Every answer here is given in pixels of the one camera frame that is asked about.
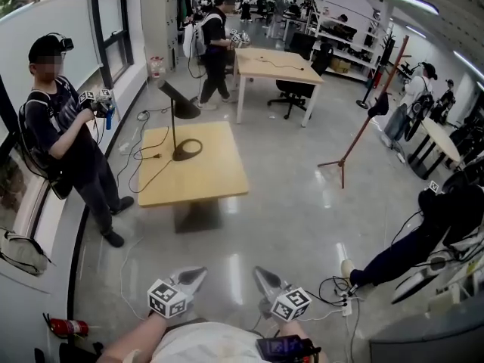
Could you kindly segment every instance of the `whiteboard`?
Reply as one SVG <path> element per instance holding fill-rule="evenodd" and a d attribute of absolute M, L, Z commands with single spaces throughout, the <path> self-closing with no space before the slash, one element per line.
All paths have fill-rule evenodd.
<path fill-rule="evenodd" d="M 63 74 L 79 88 L 98 68 L 88 0 L 45 0 L 0 20 L 0 75 L 14 109 L 26 101 L 33 85 L 29 50 L 37 38 L 61 33 L 74 49 L 64 59 Z"/>

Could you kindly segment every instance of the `hand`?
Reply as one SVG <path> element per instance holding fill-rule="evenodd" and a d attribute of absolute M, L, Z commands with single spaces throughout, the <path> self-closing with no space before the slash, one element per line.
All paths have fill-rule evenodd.
<path fill-rule="evenodd" d="M 81 113 L 79 113 L 76 117 L 80 122 L 83 124 L 92 121 L 94 119 L 94 113 L 92 113 L 91 109 L 84 109 Z"/>

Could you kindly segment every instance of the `power strip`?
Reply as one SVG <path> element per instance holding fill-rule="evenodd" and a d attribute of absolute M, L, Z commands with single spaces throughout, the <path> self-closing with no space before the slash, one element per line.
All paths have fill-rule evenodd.
<path fill-rule="evenodd" d="M 346 305 L 343 307 L 342 315 L 343 317 L 350 316 L 353 313 L 353 308 L 351 307 L 351 300 L 348 297 L 348 293 L 342 293 L 341 298 L 346 299 Z"/>

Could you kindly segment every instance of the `table leg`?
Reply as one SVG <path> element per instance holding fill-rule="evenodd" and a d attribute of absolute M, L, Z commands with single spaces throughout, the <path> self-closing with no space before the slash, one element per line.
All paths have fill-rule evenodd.
<path fill-rule="evenodd" d="M 284 29 L 284 37 L 282 38 L 282 40 L 284 42 L 286 42 L 286 38 L 287 38 L 287 30 L 289 29 L 289 20 L 286 20 L 286 28 Z"/>
<path fill-rule="evenodd" d="M 430 140 L 430 136 L 429 135 L 426 135 L 425 138 L 423 139 L 423 141 L 420 143 L 420 145 L 418 146 L 418 148 L 415 150 L 414 153 L 412 153 L 409 157 L 408 157 L 408 164 L 411 164 L 412 161 L 414 161 L 418 154 L 420 153 L 421 150 L 423 150 L 423 148 L 425 147 L 425 144 Z"/>
<path fill-rule="evenodd" d="M 439 158 L 436 160 L 434 164 L 423 174 L 423 180 L 427 180 L 429 178 L 429 175 L 433 172 L 435 168 L 444 160 L 445 154 L 442 153 L 439 155 Z"/>
<path fill-rule="evenodd" d="M 237 71 L 239 70 L 239 64 L 237 62 L 237 55 L 235 55 L 235 62 L 234 62 L 234 75 L 232 76 L 232 91 L 237 88 Z"/>
<path fill-rule="evenodd" d="M 303 128 L 305 128 L 306 125 L 308 124 L 308 120 L 309 120 L 309 117 L 311 116 L 312 109 L 314 108 L 316 104 L 316 99 L 318 98 L 320 87 L 321 85 L 315 85 L 315 88 L 312 91 L 312 96 L 311 96 L 311 99 L 309 100 L 308 110 L 304 114 L 304 118 L 302 119 L 302 123 L 301 123 L 301 126 Z"/>
<path fill-rule="evenodd" d="M 427 156 L 429 156 L 430 152 L 432 152 L 432 149 L 433 149 L 433 148 L 435 148 L 435 147 L 436 147 L 436 143 L 435 143 L 435 142 L 433 142 L 432 144 L 430 144 L 429 149 L 427 149 L 427 150 L 425 151 L 425 153 L 422 155 L 422 157 L 421 157 L 420 159 L 418 159 L 418 161 L 417 161 L 417 165 L 418 165 L 418 166 L 419 166 L 421 163 L 423 163 L 423 162 L 424 162 L 425 158 L 426 158 Z"/>
<path fill-rule="evenodd" d="M 242 107 L 244 107 L 245 76 L 240 76 L 239 103 L 237 105 L 237 124 L 242 122 Z"/>

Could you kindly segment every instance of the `man in black t-shirt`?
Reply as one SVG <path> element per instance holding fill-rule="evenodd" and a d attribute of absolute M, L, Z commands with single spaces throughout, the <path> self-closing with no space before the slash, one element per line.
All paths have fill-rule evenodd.
<path fill-rule="evenodd" d="M 112 246 L 121 247 L 124 240 L 113 230 L 112 215 L 134 200 L 119 198 L 106 157 L 86 126 L 94 114 L 82 109 L 74 87 L 59 75 L 62 61 L 57 36 L 43 36 L 31 47 L 29 70 L 34 85 L 25 104 L 25 126 L 35 136 L 37 148 L 58 160 L 63 177 L 79 192 L 104 238 Z"/>
<path fill-rule="evenodd" d="M 203 62 L 206 70 L 206 80 L 203 83 L 202 94 L 198 107 L 202 110 L 215 110 L 216 104 L 209 103 L 215 90 L 219 90 L 222 100 L 230 102 L 231 98 L 225 84 L 225 65 L 227 64 L 228 50 L 234 48 L 231 40 L 225 36 L 225 14 L 234 11 L 235 0 L 215 0 L 215 7 L 208 13 L 209 18 L 203 25 L 203 40 L 206 51 Z"/>

